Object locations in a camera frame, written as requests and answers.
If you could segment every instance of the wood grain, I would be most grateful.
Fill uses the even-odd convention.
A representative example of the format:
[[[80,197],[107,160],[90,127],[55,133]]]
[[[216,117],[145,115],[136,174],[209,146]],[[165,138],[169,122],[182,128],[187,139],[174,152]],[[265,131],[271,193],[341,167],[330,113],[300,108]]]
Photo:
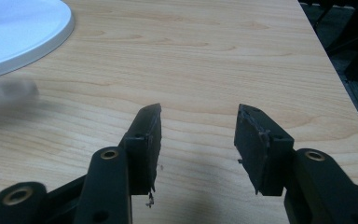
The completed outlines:
[[[296,0],[65,1],[76,28],[43,59],[0,77],[39,94],[0,111],[0,190],[56,189],[118,144],[137,111],[162,105],[152,209],[134,223],[287,223],[255,196],[233,146],[238,104],[259,107],[295,149],[332,155],[358,184],[358,113]]]

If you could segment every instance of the black plastic linkage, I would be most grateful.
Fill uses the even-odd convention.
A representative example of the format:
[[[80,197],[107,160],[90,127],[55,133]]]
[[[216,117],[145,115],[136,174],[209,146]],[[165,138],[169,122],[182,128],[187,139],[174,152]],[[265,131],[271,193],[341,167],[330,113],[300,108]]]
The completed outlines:
[[[94,153],[86,175],[50,193],[35,182],[2,190],[0,223],[131,223],[131,195],[153,199],[160,112],[159,104],[142,108],[118,147]]]
[[[263,111],[240,105],[234,145],[242,166],[255,187],[265,196],[281,196],[284,173],[292,162],[295,140]]]
[[[92,156],[74,224],[131,223],[127,153],[106,147]]]
[[[285,187],[290,223],[358,223],[358,186],[327,154],[293,143],[264,112],[240,105],[234,144],[255,190],[276,196]]]

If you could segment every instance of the wooden tabletop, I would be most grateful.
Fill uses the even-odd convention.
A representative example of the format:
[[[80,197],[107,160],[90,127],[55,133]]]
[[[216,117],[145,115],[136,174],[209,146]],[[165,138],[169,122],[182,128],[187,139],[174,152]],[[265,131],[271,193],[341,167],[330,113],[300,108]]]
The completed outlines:
[[[255,196],[237,162],[239,104],[358,184],[358,113],[297,0],[65,2],[76,20],[68,40],[0,77],[38,89],[0,109],[0,190],[32,180],[50,191],[84,175],[93,152],[116,146],[154,103],[155,205],[132,197],[134,223],[288,222],[283,198]]]

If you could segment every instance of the screw hole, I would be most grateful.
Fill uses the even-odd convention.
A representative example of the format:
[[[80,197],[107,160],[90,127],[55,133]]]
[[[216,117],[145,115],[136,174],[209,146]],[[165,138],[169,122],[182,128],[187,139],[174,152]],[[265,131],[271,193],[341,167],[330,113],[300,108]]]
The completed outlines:
[[[324,155],[322,155],[321,153],[316,152],[316,151],[307,151],[307,152],[305,153],[305,155],[306,155],[309,159],[314,160],[314,161],[324,161],[324,160],[325,160]]]
[[[106,211],[99,211],[94,213],[92,220],[97,223],[105,222],[109,218],[109,213]]]
[[[15,205],[18,203],[22,203],[27,200],[34,191],[30,187],[22,187],[11,191],[7,196],[5,196],[3,200],[3,204],[5,205]]]
[[[118,152],[113,149],[106,150],[103,153],[101,153],[101,158],[104,160],[110,160],[117,156],[118,156]]]

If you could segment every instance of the white round base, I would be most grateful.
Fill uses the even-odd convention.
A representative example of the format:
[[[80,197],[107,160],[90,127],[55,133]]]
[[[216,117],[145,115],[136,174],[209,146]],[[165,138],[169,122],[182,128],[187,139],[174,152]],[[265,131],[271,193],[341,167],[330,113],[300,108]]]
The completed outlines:
[[[0,75],[52,52],[74,26],[60,0],[0,0]]]

